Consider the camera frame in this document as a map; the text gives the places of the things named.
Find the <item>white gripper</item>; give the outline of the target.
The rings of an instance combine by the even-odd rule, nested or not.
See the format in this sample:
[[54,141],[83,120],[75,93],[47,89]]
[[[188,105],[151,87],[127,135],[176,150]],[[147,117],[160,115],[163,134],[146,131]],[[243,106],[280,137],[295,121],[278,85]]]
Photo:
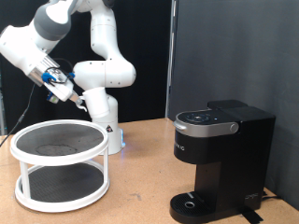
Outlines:
[[47,69],[41,76],[44,86],[59,100],[70,99],[76,105],[82,105],[82,99],[73,91],[73,83],[58,68]]

